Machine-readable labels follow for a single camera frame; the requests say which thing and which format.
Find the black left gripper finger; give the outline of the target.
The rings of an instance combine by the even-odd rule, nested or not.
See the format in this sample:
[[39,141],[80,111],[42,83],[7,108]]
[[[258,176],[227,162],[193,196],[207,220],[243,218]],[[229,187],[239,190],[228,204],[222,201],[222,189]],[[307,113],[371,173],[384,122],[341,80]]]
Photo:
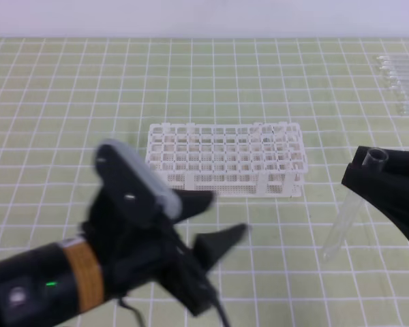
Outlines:
[[176,189],[175,193],[181,201],[181,214],[174,220],[175,223],[181,223],[182,221],[204,213],[211,207],[215,199],[215,194],[212,191]]
[[238,245],[248,232],[249,226],[240,223],[217,232],[197,234],[192,253],[201,268],[208,272]]

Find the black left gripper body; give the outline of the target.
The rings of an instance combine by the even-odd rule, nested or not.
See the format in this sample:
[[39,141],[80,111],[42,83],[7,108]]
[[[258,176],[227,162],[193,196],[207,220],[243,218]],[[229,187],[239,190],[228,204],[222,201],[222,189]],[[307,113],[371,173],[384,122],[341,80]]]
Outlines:
[[207,274],[175,230],[176,223],[163,215],[155,225],[140,228],[115,208],[105,189],[100,189],[82,223],[102,267],[104,300],[124,297],[150,281],[160,284],[197,316],[207,309],[220,308],[217,292]]

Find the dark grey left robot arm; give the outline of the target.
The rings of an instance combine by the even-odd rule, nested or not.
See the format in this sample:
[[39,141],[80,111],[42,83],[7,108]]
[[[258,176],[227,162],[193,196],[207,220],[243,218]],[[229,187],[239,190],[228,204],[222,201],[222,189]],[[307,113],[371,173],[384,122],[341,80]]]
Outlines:
[[192,247],[175,230],[207,210],[210,191],[175,191],[181,214],[125,194],[127,208],[102,188],[79,237],[0,261],[0,326],[56,326],[129,292],[160,284],[192,315],[221,307],[209,271],[243,235],[243,226],[198,234]]

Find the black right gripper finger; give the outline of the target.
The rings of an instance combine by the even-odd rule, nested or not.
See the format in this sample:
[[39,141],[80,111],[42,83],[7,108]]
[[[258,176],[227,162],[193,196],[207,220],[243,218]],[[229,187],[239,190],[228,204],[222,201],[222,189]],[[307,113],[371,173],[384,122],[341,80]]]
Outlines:
[[400,184],[409,183],[409,151],[381,149],[388,159],[379,171],[373,171],[362,166],[369,150],[375,148],[359,146],[352,160],[352,183]]
[[373,171],[350,163],[342,185],[378,209],[409,242],[409,166],[387,164]]

